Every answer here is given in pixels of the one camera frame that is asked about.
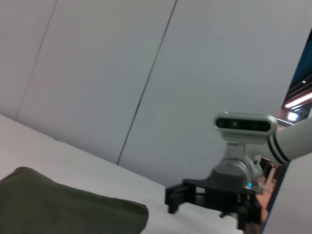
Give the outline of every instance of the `green fabric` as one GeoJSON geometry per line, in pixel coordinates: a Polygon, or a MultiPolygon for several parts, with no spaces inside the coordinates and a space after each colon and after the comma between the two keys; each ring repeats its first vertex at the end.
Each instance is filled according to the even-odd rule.
{"type": "Polygon", "coordinates": [[[30,168],[0,181],[0,234],[138,234],[147,219],[145,205],[58,184],[30,168]]]}

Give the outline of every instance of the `black stripe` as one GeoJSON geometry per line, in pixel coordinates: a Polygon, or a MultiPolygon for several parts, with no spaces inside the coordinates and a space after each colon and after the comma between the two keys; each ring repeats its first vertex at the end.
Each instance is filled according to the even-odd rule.
{"type": "Polygon", "coordinates": [[[284,162],[282,162],[282,160],[280,160],[280,159],[278,158],[277,154],[275,153],[275,151],[274,151],[274,149],[273,149],[273,147],[272,147],[272,145],[271,145],[271,142],[270,142],[270,137],[268,137],[267,143],[268,143],[268,147],[269,147],[269,149],[270,149],[272,155],[275,157],[276,161],[278,161],[280,164],[284,164],[284,162]]]}
{"type": "Polygon", "coordinates": [[[290,160],[284,155],[282,149],[279,147],[278,143],[277,143],[277,140],[276,140],[276,135],[274,134],[273,135],[273,142],[275,144],[275,147],[277,149],[277,151],[279,152],[279,154],[282,156],[282,158],[287,161],[287,162],[290,162],[290,160]]]}

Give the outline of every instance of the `white surface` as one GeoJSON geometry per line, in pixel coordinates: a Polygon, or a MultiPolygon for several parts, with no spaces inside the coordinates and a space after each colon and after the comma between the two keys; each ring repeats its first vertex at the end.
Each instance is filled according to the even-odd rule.
{"type": "Polygon", "coordinates": [[[0,1],[0,113],[15,118],[55,0],[0,1]]]}
{"type": "Polygon", "coordinates": [[[312,154],[290,163],[263,234],[310,234],[312,154]]]}
{"type": "Polygon", "coordinates": [[[60,0],[18,121],[116,163],[175,0],[60,0]]]}
{"type": "Polygon", "coordinates": [[[0,162],[0,179],[26,166],[58,183],[145,204],[150,215],[144,234],[242,233],[235,229],[235,219],[221,219],[219,212],[191,204],[182,205],[176,215],[168,214],[163,186],[3,116],[0,162]]]}
{"type": "Polygon", "coordinates": [[[307,0],[179,0],[120,165],[163,185],[223,157],[218,112],[277,116],[312,25],[307,0]]]}

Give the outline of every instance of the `ceiling light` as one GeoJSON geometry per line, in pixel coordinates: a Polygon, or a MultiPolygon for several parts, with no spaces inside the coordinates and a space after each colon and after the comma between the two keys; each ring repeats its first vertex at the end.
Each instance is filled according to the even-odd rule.
{"type": "Polygon", "coordinates": [[[293,112],[289,112],[287,119],[291,120],[291,121],[296,121],[298,119],[299,115],[293,112]]]}
{"type": "Polygon", "coordinates": [[[307,95],[305,95],[305,96],[303,96],[301,98],[296,99],[295,101],[292,101],[292,102],[286,104],[285,107],[286,108],[293,107],[293,106],[298,105],[298,104],[300,104],[300,103],[302,103],[302,102],[304,102],[304,101],[306,101],[306,100],[308,100],[310,98],[312,98],[312,93],[307,94],[307,95]]]}

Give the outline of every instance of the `white tabletop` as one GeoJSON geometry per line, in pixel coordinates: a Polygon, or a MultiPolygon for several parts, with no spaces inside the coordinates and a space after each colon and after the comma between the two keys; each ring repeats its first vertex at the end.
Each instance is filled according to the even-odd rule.
{"type": "Polygon", "coordinates": [[[242,233],[232,217],[192,204],[168,214],[162,185],[0,115],[0,178],[20,166],[74,188],[145,204],[150,215],[144,234],[242,233]]]}

